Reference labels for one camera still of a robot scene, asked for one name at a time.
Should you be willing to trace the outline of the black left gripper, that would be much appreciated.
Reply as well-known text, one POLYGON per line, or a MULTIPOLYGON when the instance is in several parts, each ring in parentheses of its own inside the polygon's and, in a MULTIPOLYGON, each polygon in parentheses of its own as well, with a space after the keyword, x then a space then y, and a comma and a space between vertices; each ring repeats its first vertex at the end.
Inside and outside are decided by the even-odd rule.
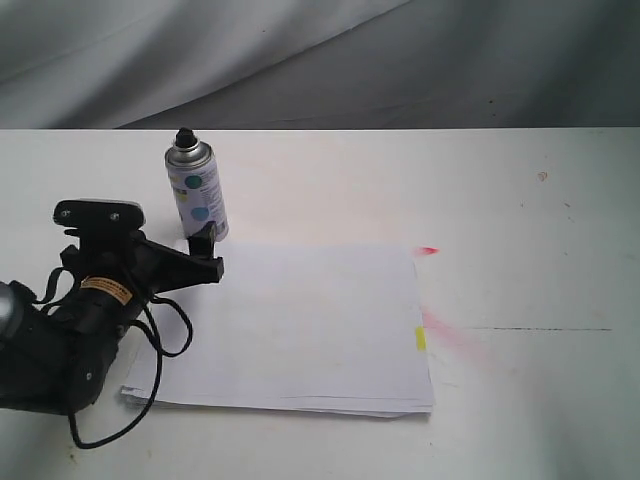
POLYGON ((187 253, 153 242, 138 229, 67 227, 65 234, 78 240, 61 253, 73 286, 44 305, 48 345, 116 345, 132 327, 157 345, 149 307, 156 294, 219 283, 224 275, 223 258, 214 256, 214 221, 187 238, 187 253))

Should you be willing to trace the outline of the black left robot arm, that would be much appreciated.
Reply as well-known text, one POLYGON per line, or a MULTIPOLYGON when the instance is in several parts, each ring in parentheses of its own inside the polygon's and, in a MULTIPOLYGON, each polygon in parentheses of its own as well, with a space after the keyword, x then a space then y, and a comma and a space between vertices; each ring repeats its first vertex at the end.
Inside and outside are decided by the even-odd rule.
POLYGON ((93 404, 119 343, 160 294, 217 283, 215 227, 189 237, 183 253, 140 230, 71 228, 78 245, 61 254, 43 299, 25 285, 1 286, 1 405, 66 415, 93 404))

